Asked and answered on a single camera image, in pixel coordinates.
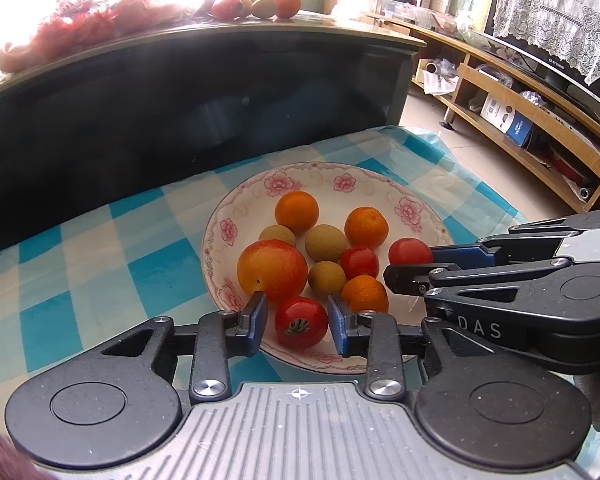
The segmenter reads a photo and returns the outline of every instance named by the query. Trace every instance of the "tv stand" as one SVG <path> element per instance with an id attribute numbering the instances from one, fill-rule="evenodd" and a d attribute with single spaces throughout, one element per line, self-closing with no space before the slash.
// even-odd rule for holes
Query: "tv stand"
<path id="1" fill-rule="evenodd" d="M 443 128 L 452 129 L 456 115 L 461 116 L 538 177 L 539 180 L 563 199 L 574 211 L 586 212 L 591 209 L 600 208 L 600 150 L 597 147 L 592 147 L 560 121 L 557 121 L 542 110 L 542 108 L 526 100 L 517 94 L 517 92 L 478 72 L 475 68 L 486 62 L 506 72 L 513 79 L 538 92 L 545 101 L 554 103 L 557 107 L 575 118 L 580 123 L 578 129 L 592 139 L 596 145 L 600 146 L 600 124 L 592 117 L 544 85 L 541 81 L 532 78 L 522 72 L 522 70 L 516 69 L 513 65 L 506 63 L 500 58 L 463 41 L 379 14 L 366 14 L 362 19 L 363 21 L 375 23 L 394 32 L 426 41 L 427 47 L 421 49 L 419 53 L 419 57 L 423 59 L 438 57 L 443 48 L 447 52 L 450 47 L 458 51 L 459 59 L 463 59 L 458 69 L 459 81 L 456 90 L 452 94 L 435 96 L 436 99 L 446 106 L 446 113 L 440 122 Z M 423 86 L 415 78 L 412 79 L 412 82 L 418 86 Z M 498 100 L 511 104 L 517 111 L 528 117 L 539 128 L 553 137 L 554 140 L 559 142 L 589 169 L 594 179 L 594 187 L 586 202 L 583 202 L 576 195 L 557 170 L 548 168 L 536 156 L 517 145 L 506 134 L 481 117 L 480 114 L 469 110 L 468 101 L 475 95 L 477 89 L 483 89 L 491 93 Z"/>

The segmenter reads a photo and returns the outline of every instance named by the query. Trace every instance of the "floral plate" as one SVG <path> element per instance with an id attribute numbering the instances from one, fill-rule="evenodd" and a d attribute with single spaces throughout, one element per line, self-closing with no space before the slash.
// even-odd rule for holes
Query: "floral plate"
<path id="1" fill-rule="evenodd" d="M 320 206 L 318 224 L 339 229 L 349 213 L 360 206 L 378 209 L 389 224 L 389 236 L 376 251 L 380 276 L 388 265 L 388 250 L 398 238 L 414 237 L 430 246 L 452 244 L 444 224 L 409 189 L 373 171 L 348 164 L 302 162 L 263 171 L 235 187 L 211 215 L 202 241 L 203 274 L 211 298 L 219 309 L 241 310 L 248 295 L 236 279 L 236 264 L 242 251 L 258 240 L 260 232 L 275 224 L 274 208 L 284 194 L 302 189 L 315 197 Z M 311 266 L 304 250 L 304 236 L 296 246 Z M 304 296 L 313 297 L 307 285 Z M 422 298 L 396 296 L 389 292 L 389 313 L 402 324 L 419 324 L 426 314 Z M 343 358 L 336 354 L 331 333 L 304 351 L 281 346 L 273 328 L 273 314 L 264 333 L 261 348 L 289 364 L 322 373 L 360 374 L 365 369 L 362 357 Z"/>

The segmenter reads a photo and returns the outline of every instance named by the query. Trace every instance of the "checkered tablecloth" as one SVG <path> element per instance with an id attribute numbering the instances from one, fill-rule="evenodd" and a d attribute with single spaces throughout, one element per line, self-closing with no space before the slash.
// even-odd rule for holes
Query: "checkered tablecloth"
<path id="1" fill-rule="evenodd" d="M 408 186 L 456 243 L 525 221 L 435 134 L 394 126 L 244 160 L 103 206 L 0 251 L 0 431 L 6 401 L 27 378 L 149 317 L 185 324 L 213 311 L 200 267 L 209 216 L 246 178 L 308 160 L 354 164 Z M 190 358 L 180 359 L 174 386 L 186 387 L 189 367 Z M 262 353 L 232 359 L 230 371 L 234 388 L 318 376 Z"/>

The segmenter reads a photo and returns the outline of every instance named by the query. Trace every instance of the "silver bolt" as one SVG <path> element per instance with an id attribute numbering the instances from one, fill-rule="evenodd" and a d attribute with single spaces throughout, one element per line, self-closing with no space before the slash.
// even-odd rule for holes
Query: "silver bolt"
<path id="1" fill-rule="evenodd" d="M 213 397 L 224 392 L 226 386 L 216 379 L 203 379 L 193 386 L 193 391 L 205 397 Z"/>
<path id="2" fill-rule="evenodd" d="M 369 385 L 369 389 L 379 396 L 390 396 L 399 394 L 402 390 L 402 385 L 393 379 L 378 379 Z"/>

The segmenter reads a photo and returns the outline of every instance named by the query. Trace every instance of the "lace cloth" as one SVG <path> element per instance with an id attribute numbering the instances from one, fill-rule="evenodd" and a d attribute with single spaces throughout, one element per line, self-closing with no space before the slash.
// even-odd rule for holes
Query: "lace cloth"
<path id="1" fill-rule="evenodd" d="M 600 78 L 600 0 L 498 0 L 494 36 L 512 34 Z"/>

